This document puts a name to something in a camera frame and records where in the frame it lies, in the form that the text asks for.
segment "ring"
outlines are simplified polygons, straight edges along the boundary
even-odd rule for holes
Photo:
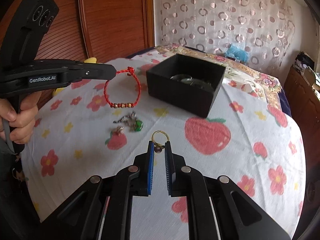
[[[155,141],[154,136],[155,136],[156,133],[162,133],[162,134],[164,134],[164,135],[166,136],[166,138],[167,138],[167,141],[170,141],[169,136],[168,136],[164,131],[160,131],[160,130],[159,130],[159,131],[155,131],[155,132],[152,134],[151,141],[153,141],[154,145],[160,147],[161,149],[164,149],[164,145],[161,145],[160,143],[157,143],[157,142]]]

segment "camera lens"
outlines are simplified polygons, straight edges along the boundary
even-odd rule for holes
[[[43,5],[39,6],[39,7],[35,10],[35,12],[33,13],[33,16],[32,16],[32,20],[33,20],[33,21],[36,21],[36,20],[40,17],[40,15],[41,15],[41,13],[42,13],[42,10],[43,10]]]
[[[45,24],[45,22],[47,21],[48,17],[49,17],[49,14],[50,14],[50,11],[49,10],[46,10],[41,18],[40,18],[40,21],[39,21],[39,26],[43,26]]]
[[[49,27],[49,26],[51,25],[52,21],[53,21],[53,16],[51,16],[51,17],[49,18],[46,26]]]

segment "open box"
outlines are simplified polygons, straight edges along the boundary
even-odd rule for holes
[[[195,57],[176,54],[147,71],[149,95],[206,118],[219,92],[226,68]],[[170,79],[177,74],[210,83],[212,91]]]

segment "green pendant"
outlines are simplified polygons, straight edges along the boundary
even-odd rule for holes
[[[134,125],[134,130],[133,131],[140,132],[142,127],[143,127],[143,122],[141,120],[137,119],[136,123]]]

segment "wooden cabinet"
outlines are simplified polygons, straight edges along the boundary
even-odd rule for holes
[[[320,100],[293,67],[284,84],[292,118],[300,127],[307,171],[320,164]]]

